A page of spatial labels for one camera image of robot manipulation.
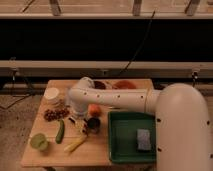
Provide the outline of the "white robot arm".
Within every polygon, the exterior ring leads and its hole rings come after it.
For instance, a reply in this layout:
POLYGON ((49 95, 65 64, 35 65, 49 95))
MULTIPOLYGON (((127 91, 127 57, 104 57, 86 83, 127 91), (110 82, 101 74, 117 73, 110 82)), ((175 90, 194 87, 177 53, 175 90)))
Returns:
POLYGON ((203 95, 193 86, 174 83, 162 90, 94 87, 81 78, 68 91, 73 112, 90 104, 153 115, 156 122, 157 171, 213 171, 211 119, 203 95))

